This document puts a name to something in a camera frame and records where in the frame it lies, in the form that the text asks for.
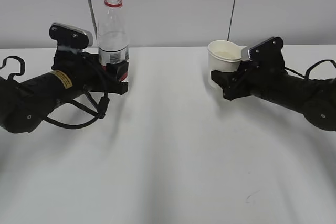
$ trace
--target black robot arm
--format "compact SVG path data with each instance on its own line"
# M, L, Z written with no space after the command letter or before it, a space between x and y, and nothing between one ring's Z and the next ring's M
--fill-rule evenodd
M323 60L309 68L303 76L285 67L280 37L269 38L242 50L242 61L236 72L212 71L211 78L233 100L253 95L299 112L318 128L336 131L336 79L311 80L309 74ZM291 76L291 71L299 77Z
M108 64L106 70L99 64L98 54L82 52L92 45L92 34L82 29L53 23L49 35L57 41L52 71L30 80L18 83L15 76L25 72L24 61L20 62L20 72L12 73L8 79L0 77L0 126L12 133L33 131L41 121L47 121L66 129L80 129L103 119L109 105L108 93L124 94L128 90L127 82L119 82L128 72L128 62L116 65ZM90 92L102 92L96 102ZM85 95L95 110L74 99ZM48 117L57 107L70 103L91 114L93 118L79 125L69 125Z

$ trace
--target paper cup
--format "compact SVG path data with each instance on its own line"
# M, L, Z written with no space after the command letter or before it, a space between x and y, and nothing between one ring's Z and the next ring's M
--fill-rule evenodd
M208 45L209 54L209 83L216 89L221 89L216 82L211 79L211 71L235 72L238 70L241 61L241 48L226 40L212 41Z

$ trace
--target yellow warning label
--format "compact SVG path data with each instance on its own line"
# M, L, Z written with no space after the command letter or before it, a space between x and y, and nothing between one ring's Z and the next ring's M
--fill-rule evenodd
M66 89L72 87L71 79L64 72L59 71L59 70L54 70L50 73L53 74L54 76L56 76L63 83L63 85Z

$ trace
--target white table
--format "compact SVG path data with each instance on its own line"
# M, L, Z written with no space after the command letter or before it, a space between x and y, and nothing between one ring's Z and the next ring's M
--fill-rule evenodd
M283 54L304 72L335 51L286 46ZM26 60L22 81L49 71L54 52L0 55ZM130 53L130 91L110 96L104 120L77 131L0 130L0 223L335 223L336 133L257 98L215 98L205 47ZM335 73L323 65L312 77ZM52 117L90 118L71 106Z

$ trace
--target plastic bottle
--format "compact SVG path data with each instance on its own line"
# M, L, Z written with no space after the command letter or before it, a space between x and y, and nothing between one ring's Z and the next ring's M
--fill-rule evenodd
M122 0L104 0L104 12L97 28L99 61L103 68L108 63L129 59L129 39L121 11Z

